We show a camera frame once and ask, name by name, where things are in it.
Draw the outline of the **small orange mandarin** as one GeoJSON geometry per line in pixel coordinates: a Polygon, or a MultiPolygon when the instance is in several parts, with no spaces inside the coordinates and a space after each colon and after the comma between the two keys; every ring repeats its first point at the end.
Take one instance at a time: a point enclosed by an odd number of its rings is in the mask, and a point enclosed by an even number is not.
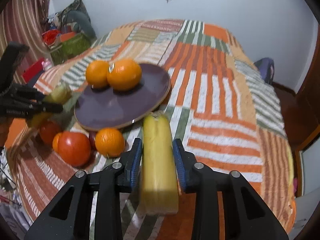
{"type": "Polygon", "coordinates": [[[115,128],[103,128],[95,135],[95,147],[105,157],[117,158],[125,150],[125,139],[115,128]]]}

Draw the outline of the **green-yellow sugarcane piece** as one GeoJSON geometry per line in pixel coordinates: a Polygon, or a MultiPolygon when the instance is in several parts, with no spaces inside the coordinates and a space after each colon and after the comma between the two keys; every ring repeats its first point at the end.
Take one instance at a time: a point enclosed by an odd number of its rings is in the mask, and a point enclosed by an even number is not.
{"type": "Polygon", "coordinates": [[[72,97],[69,85],[62,83],[55,87],[50,94],[44,97],[43,102],[58,103],[64,105],[72,97]]]}

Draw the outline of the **dark red plum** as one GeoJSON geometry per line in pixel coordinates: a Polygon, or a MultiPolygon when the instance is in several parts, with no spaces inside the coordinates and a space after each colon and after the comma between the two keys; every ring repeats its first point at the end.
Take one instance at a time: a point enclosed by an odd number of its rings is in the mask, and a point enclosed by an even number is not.
{"type": "Polygon", "coordinates": [[[91,148],[92,150],[96,151],[96,146],[95,146],[95,136],[96,136],[96,132],[95,131],[90,131],[89,132],[89,135],[88,135],[88,138],[89,138],[89,141],[90,141],[90,145],[91,145],[91,148]]]}

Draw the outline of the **big red tomato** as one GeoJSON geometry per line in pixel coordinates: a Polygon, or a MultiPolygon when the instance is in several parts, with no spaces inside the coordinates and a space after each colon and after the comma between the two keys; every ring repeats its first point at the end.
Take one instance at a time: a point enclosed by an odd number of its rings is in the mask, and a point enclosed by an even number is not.
{"type": "Polygon", "coordinates": [[[80,132],[62,132],[57,140],[57,153],[71,166],[84,166],[91,157],[90,140],[80,132]]]}

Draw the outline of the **red gift box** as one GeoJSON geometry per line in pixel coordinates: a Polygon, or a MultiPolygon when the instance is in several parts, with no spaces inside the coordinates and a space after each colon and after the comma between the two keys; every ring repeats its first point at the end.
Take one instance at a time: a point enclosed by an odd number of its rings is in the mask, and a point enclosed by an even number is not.
{"type": "Polygon", "coordinates": [[[45,58],[42,57],[24,71],[22,77],[26,83],[28,83],[33,77],[35,77],[37,74],[39,74],[43,70],[44,62],[45,62],[45,58]]]}

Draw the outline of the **striped red curtain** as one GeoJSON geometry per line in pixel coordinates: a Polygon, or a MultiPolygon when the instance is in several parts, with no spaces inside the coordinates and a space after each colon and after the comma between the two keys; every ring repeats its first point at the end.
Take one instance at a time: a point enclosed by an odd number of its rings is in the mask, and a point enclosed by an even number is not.
{"type": "Polygon", "coordinates": [[[14,74],[16,83],[24,84],[24,71],[38,59],[49,57],[42,39],[48,17],[49,0],[9,0],[1,12],[1,54],[10,41],[29,47],[14,74]]]}

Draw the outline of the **green storage box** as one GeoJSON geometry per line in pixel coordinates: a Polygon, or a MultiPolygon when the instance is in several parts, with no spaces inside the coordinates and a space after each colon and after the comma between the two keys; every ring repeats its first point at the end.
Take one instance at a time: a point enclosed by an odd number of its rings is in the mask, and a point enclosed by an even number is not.
{"type": "Polygon", "coordinates": [[[83,33],[62,42],[50,51],[53,65],[58,65],[72,59],[91,47],[91,41],[83,33]]]}

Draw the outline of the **dark purple round plate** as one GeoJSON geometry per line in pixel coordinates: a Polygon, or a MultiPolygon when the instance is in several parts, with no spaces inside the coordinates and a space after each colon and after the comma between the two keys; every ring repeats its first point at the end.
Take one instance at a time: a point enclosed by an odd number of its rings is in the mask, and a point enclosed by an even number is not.
{"type": "Polygon", "coordinates": [[[123,128],[155,110],[170,92],[170,75],[156,65],[140,66],[142,78],[132,90],[119,92],[111,87],[96,90],[87,86],[74,107],[79,125],[96,132],[105,127],[123,128]]]}

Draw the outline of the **grey plush toy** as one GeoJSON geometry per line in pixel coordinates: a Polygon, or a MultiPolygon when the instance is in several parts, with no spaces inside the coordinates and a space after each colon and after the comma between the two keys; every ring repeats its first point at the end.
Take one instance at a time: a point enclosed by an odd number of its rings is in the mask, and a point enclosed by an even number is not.
{"type": "Polygon", "coordinates": [[[76,32],[84,33],[91,41],[97,38],[89,17],[83,12],[71,10],[67,14],[66,23],[77,24],[76,32]]]}

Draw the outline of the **large plain orange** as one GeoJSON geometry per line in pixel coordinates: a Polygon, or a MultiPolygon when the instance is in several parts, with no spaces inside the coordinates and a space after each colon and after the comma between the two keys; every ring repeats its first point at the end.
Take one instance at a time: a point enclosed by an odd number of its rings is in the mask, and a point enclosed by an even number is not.
{"type": "Polygon", "coordinates": [[[95,60],[86,69],[86,81],[94,89],[108,86],[107,72],[109,63],[107,61],[95,60]]]}

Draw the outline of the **camouflage pillow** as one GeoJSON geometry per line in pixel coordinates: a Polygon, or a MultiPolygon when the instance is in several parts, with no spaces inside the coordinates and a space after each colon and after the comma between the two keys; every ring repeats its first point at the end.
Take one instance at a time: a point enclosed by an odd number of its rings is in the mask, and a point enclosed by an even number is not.
{"type": "Polygon", "coordinates": [[[80,12],[84,13],[87,17],[89,17],[89,14],[86,10],[86,7],[85,7],[83,1],[82,0],[74,0],[69,6],[67,6],[65,9],[63,9],[62,11],[60,11],[58,13],[59,19],[66,17],[67,14],[71,10],[80,11],[80,12]]]}

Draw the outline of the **striped patchwork bedspread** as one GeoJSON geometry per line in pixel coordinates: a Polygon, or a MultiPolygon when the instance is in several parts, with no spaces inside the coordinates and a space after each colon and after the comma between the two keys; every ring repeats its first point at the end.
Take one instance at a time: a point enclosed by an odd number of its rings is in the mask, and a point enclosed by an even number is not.
{"type": "MultiPolygon", "coordinates": [[[[170,119],[172,137],[213,170],[242,173],[289,233],[296,216],[293,160],[280,101],[228,30],[192,20],[123,25],[43,73],[34,87],[49,93],[69,84],[74,98],[65,107],[73,110],[90,62],[126,58],[168,72],[172,91],[160,109],[170,119]]],[[[78,120],[71,111],[62,125],[86,133],[78,120]]],[[[14,121],[11,129],[16,138],[7,142],[7,156],[28,226],[76,169],[41,144],[24,120],[14,121]]],[[[182,210],[168,217],[143,215],[138,194],[127,196],[120,202],[124,239],[190,239],[194,195],[180,196],[182,210]]]]}

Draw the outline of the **large orange with sticker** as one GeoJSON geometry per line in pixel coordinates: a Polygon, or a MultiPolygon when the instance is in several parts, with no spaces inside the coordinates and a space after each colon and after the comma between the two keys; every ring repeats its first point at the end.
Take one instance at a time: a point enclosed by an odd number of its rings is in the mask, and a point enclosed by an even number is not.
{"type": "Polygon", "coordinates": [[[139,84],[141,78],[141,66],[133,59],[121,59],[108,67],[107,81],[115,90],[131,90],[139,84]]]}

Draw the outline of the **brown wooden door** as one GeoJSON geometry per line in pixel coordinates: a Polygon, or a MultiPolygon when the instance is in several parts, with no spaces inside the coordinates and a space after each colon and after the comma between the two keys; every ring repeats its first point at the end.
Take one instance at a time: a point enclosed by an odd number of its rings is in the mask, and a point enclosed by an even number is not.
{"type": "Polygon", "coordinates": [[[319,37],[310,68],[295,96],[295,106],[287,129],[292,148],[302,144],[319,126],[319,37]]]}

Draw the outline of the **purple bag beside bed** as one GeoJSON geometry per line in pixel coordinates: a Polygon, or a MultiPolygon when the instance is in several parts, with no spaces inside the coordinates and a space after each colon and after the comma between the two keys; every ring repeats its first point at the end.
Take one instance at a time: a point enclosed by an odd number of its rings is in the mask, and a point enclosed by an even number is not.
{"type": "Polygon", "coordinates": [[[261,78],[271,85],[274,77],[274,60],[270,57],[265,57],[256,61],[254,65],[259,70],[261,78]]]}

